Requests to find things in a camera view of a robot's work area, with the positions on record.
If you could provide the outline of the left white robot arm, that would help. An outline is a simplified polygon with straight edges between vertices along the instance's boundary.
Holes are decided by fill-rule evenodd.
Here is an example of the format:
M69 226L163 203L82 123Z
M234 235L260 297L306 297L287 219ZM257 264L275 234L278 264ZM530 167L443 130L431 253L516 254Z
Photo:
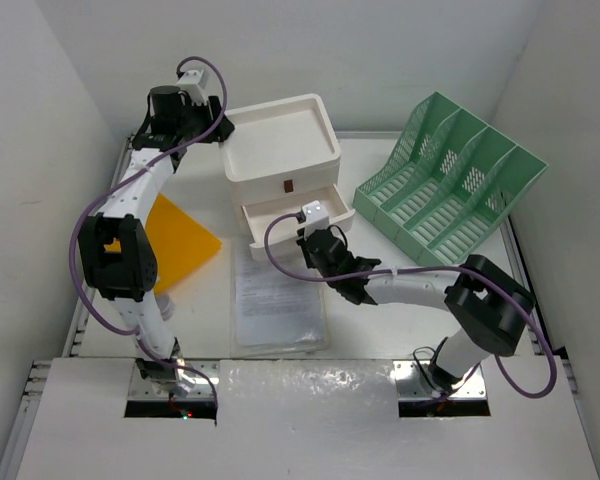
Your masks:
M163 386L179 381L184 363L154 293L158 261L145 227L188 145L221 143L231 135L234 126L225 109L222 97L196 102L182 87L152 88L118 189L100 208L89 209L77 233L87 285L120 315L126 335L134 339L141 376Z

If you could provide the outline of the yellow plastic folder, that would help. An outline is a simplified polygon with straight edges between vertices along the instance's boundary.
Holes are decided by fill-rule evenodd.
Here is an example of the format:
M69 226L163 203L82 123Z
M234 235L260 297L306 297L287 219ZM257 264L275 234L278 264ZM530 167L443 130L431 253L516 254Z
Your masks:
M222 246L219 238L162 194L156 198L145 230L157 260L156 295L191 275Z

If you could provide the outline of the white drawer cabinet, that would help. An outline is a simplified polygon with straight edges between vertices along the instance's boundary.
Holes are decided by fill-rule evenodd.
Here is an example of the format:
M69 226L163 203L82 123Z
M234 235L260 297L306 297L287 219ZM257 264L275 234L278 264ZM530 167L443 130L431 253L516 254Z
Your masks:
M305 94L231 109L234 130L220 155L238 221L249 207L331 194L341 148L322 98Z

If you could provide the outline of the clear document sleeve with papers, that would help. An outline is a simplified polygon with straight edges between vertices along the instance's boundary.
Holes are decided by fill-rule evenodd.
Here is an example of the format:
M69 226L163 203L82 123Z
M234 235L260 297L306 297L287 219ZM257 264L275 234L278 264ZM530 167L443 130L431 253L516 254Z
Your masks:
M266 357L324 350L329 345L321 287L281 274L252 258L247 240L231 247L231 354Z

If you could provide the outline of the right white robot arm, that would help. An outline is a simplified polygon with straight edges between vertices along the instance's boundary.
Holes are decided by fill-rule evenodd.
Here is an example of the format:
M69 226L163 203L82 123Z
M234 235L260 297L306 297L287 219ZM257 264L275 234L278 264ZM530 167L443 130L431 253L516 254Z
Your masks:
M512 356L535 296L482 255L471 254L461 272L380 274L381 261L353 255L329 229L297 241L306 266L327 278L327 285L354 305L406 304L448 311L459 330L434 350L425 380L449 395L467 371L494 355Z

